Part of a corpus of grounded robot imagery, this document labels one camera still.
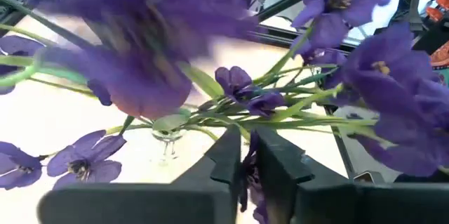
white table surface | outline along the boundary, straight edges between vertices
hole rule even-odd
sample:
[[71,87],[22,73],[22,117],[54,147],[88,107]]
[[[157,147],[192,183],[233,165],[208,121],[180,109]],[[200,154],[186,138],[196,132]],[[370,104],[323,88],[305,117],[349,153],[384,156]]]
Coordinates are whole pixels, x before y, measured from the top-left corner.
[[[82,36],[92,37],[89,30],[77,20],[52,19]],[[24,18],[17,26],[47,39],[65,42],[29,17]],[[285,52],[283,48],[264,44],[218,39],[214,48],[215,59],[196,64],[209,74],[213,74],[219,66],[238,65],[251,76],[258,77]],[[290,61],[288,66],[296,67],[300,63]],[[188,102],[200,104],[204,100],[205,97],[197,93],[189,97]],[[321,107],[313,107],[311,110],[324,114]],[[89,132],[120,126],[126,118],[114,106],[101,106],[100,102],[92,98],[31,81],[18,84],[14,92],[8,95],[0,95],[0,111],[1,140],[13,143],[33,155],[58,151]],[[319,129],[330,131],[330,127],[322,126]],[[217,135],[223,132],[222,129],[211,130]],[[305,149],[318,162],[347,177],[332,134],[294,130],[282,130],[279,133]],[[180,157],[161,167],[157,162],[152,162],[152,156],[160,154],[161,149],[152,138],[150,130],[129,131],[124,136],[128,143],[111,157],[123,164],[122,173],[115,180],[118,183],[169,183],[194,164],[213,144],[208,136],[195,131],[189,132],[176,143]],[[243,146],[243,154],[246,151],[247,147]],[[55,181],[55,178],[45,175],[44,171],[42,178],[32,186],[0,190],[0,223],[38,223],[37,203],[51,190]],[[238,215],[237,223],[257,223],[252,218],[253,209],[254,206],[250,204],[247,212]]]

glass object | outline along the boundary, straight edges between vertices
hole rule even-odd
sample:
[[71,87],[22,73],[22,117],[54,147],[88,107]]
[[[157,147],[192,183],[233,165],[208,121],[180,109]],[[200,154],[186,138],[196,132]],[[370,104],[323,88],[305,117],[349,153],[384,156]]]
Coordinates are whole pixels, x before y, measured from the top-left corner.
[[161,156],[159,157],[159,163],[164,165],[170,160],[174,160],[178,157],[175,150],[175,143],[181,139],[185,134],[185,130],[173,129],[171,131],[152,131],[152,135],[159,141],[161,148]]

flower bouquet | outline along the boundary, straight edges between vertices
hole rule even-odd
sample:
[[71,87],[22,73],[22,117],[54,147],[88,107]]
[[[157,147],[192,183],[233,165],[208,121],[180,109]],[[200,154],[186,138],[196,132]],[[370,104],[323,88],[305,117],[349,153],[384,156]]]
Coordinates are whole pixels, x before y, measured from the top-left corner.
[[[310,25],[266,74],[250,76],[236,66],[219,67],[213,77],[191,62],[210,57],[215,36],[249,39],[257,20],[248,15],[242,0],[27,0],[24,6],[0,1],[76,46],[68,48],[0,25],[29,37],[0,39],[2,95],[21,81],[39,81],[96,98],[98,105],[114,105],[128,115],[123,126],[87,132],[53,154],[33,157],[0,142],[0,187],[7,190],[32,185],[43,171],[57,177],[55,189],[111,182],[122,165],[108,159],[126,144],[129,130],[151,130],[169,149],[183,131],[200,131],[216,140],[210,127],[237,125],[249,143],[257,138],[252,129],[261,125],[308,131],[317,130],[314,126],[339,126],[391,169],[430,176],[449,164],[445,131],[449,90],[432,72],[429,56],[411,49],[408,25],[398,23],[367,38],[349,56],[334,49],[350,29],[372,20],[375,6],[390,0],[303,0],[305,9],[292,26]],[[82,18],[101,44],[92,44],[25,6]],[[297,55],[303,66],[285,70]],[[310,69],[315,74],[299,77]],[[77,88],[35,79],[36,73],[66,79]],[[290,73],[295,76],[280,84]],[[319,85],[306,87],[310,83]],[[195,91],[192,84],[210,100],[199,106],[185,104]],[[363,107],[377,116],[339,118],[305,111],[312,103]],[[250,149],[244,166],[254,167],[255,152]],[[246,184],[252,195],[260,196],[257,170],[246,170]],[[258,206],[255,217],[266,222],[263,196],[252,198]]]

red object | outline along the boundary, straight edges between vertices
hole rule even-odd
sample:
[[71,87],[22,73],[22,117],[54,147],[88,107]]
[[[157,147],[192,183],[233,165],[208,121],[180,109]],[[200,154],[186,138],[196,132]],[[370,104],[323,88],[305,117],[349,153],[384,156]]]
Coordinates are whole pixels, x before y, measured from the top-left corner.
[[438,9],[435,9],[432,7],[427,7],[426,13],[435,22],[438,22],[441,19],[443,19],[443,13]]
[[444,10],[449,10],[449,0],[436,0],[436,3],[443,7]]

